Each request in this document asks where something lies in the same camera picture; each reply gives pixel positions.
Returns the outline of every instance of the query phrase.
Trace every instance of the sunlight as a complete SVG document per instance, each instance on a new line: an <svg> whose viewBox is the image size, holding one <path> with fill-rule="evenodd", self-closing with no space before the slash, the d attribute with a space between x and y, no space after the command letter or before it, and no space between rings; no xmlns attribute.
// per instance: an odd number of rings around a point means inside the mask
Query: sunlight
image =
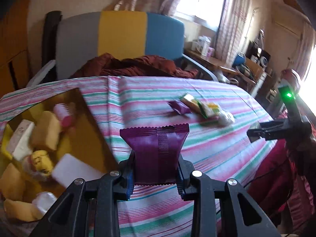
<svg viewBox="0 0 316 237"><path fill-rule="evenodd" d="M316 48L311 54L311 65L306 77L302 84L299 96L303 99L310 110L316 115L316 97L315 97L315 76L316 76Z"/></svg>
<svg viewBox="0 0 316 237"><path fill-rule="evenodd" d="M177 11L194 15L207 22L211 29L219 26L224 0L181 0Z"/></svg>

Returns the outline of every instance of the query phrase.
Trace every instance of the cable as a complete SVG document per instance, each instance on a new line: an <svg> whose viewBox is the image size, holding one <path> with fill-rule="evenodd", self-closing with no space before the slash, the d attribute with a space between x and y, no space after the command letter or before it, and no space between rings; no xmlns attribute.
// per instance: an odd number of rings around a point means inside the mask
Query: cable
<svg viewBox="0 0 316 237"><path fill-rule="evenodd" d="M271 170L268 171L267 173L264 173L263 175L257 176L257 177L255 177L254 179L250 180L248 183L246 183L246 184L244 185L244 188L246 188L246 187L247 187L249 184L251 184L253 181L258 180L258 179L260 179L260 178L262 178L262 177L264 177L264 176L266 176L266 175L268 175L268 174L274 172L274 171L275 171L276 169L278 169L279 167L281 167L284 163L286 163L286 162L288 161L288 159L289 159L289 157L290 157L290 154L291 154L291 153L289 153L289 155L286 157L286 159L285 159L281 164L279 164L278 166L276 166L275 168L271 169Z"/></svg>
<svg viewBox="0 0 316 237"><path fill-rule="evenodd" d="M298 230L303 224L307 223L312 217L310 217L309 219L306 219L303 223L301 223L298 227L296 227L292 233L288 233L287 235L285 235L284 237L288 237L289 235L293 234L296 230Z"/></svg>

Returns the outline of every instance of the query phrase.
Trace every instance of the red fabric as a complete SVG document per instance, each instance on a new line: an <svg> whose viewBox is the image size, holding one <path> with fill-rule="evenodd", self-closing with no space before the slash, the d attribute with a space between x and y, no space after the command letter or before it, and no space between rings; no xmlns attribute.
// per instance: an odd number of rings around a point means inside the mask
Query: red fabric
<svg viewBox="0 0 316 237"><path fill-rule="evenodd" d="M296 229L299 225L305 222L314 213L313 196L304 176L297 175L294 181L294 190L292 196L287 201L293 228ZM295 232L300 234L303 228Z"/></svg>
<svg viewBox="0 0 316 237"><path fill-rule="evenodd" d="M267 215L282 211L289 193L293 190L294 168L287 159L285 140L277 141L275 147L260 164L255 177L275 168L277 169L273 172L253 181L248 189L250 196Z"/></svg>
<svg viewBox="0 0 316 237"><path fill-rule="evenodd" d="M148 55L135 59L115 59L105 53L89 60L71 78L91 76L169 76L195 78L198 70L182 70L160 56Z"/></svg>

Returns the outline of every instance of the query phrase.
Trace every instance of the chair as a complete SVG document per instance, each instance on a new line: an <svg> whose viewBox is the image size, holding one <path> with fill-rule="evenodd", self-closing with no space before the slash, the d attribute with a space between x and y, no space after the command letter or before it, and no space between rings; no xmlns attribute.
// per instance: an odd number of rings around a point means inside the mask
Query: chair
<svg viewBox="0 0 316 237"><path fill-rule="evenodd" d="M57 29L56 58L49 61L31 79L29 86L46 82L56 70L54 80L68 79L88 60L110 53L115 58L159 55L175 61L186 60L204 75L218 81L208 69L183 54L184 25L174 18L140 11L101 11L62 20Z"/></svg>

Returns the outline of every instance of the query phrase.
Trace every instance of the striped bedsheet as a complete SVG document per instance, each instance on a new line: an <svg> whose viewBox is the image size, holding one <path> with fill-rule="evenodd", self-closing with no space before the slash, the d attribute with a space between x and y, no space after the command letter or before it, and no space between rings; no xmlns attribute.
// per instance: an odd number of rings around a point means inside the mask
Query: striped bedsheet
<svg viewBox="0 0 316 237"><path fill-rule="evenodd" d="M185 160L216 180L251 180L275 141L250 143L246 131L259 120L271 120L266 111L239 87L212 81L168 77L92 77L41 84L5 95L0 100L0 139L6 123L20 112L58 93L79 87L104 138L118 161L130 148L119 130L189 123L181 150ZM219 127L197 114L175 113L166 101L184 93L218 103L235 123ZM131 199L118 203L121 236L190 236L193 202L184 202L176 185L135 186Z"/></svg>

